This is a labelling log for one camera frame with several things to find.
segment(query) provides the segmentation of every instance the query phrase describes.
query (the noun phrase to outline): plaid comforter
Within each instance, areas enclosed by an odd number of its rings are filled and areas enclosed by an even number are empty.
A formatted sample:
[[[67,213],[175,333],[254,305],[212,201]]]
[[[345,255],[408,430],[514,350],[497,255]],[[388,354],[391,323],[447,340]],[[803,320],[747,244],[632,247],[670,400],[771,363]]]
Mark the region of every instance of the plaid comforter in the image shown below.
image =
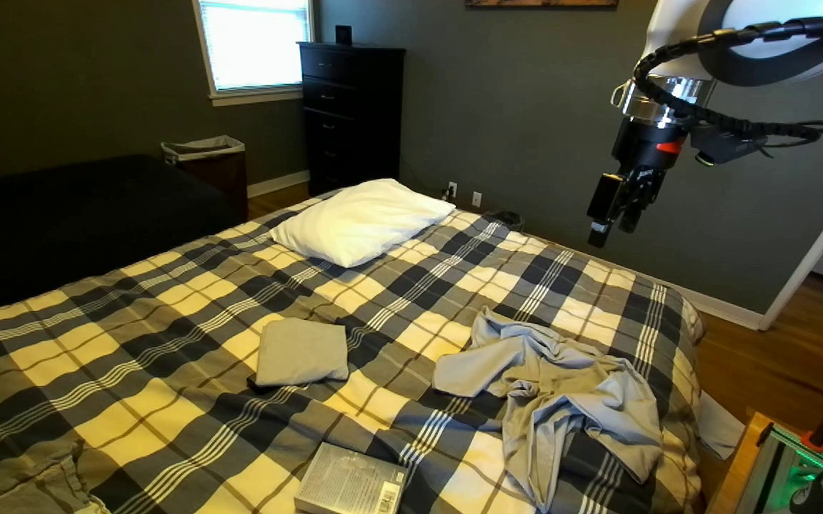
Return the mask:
[[[692,511],[694,308],[671,288],[457,213],[342,273],[261,224],[0,308],[0,491],[67,442],[112,511],[295,511],[320,442],[408,468],[402,511],[531,511],[504,475],[504,400],[434,391],[477,311],[552,327],[628,358],[662,420],[658,475],[635,484],[572,435],[561,507]],[[350,328],[342,384],[250,390],[265,323]]]

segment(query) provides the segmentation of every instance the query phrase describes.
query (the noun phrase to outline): hardwood floor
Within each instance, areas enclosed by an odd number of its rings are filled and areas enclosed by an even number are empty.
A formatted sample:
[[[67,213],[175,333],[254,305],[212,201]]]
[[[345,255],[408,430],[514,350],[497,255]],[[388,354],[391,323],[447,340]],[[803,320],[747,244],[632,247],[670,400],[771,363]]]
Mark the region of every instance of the hardwood floor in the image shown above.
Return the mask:
[[[307,185],[254,198],[251,218],[307,201]],[[810,277],[768,333],[705,318],[698,350],[702,391],[750,422],[754,411],[803,432],[823,420],[823,277]],[[702,491],[725,465],[702,454]]]

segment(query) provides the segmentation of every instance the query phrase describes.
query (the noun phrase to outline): dark cabinet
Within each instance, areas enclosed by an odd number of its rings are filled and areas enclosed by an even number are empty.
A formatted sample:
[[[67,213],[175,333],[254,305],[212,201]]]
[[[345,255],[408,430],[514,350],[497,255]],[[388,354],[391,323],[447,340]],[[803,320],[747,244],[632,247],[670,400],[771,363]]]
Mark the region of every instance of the dark cabinet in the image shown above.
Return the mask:
[[[402,48],[300,44],[311,194],[397,177]]]

